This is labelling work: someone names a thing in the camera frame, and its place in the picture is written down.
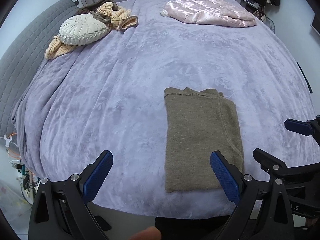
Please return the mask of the person's left hand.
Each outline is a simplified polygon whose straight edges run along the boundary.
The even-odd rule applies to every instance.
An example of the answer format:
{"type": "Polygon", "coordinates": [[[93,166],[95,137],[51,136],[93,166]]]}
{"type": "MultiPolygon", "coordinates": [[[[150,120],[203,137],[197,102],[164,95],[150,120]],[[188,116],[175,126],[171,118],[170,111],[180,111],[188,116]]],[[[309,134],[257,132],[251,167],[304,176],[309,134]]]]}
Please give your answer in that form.
{"type": "Polygon", "coordinates": [[[129,240],[161,240],[161,232],[152,226],[134,234],[129,240]]]}

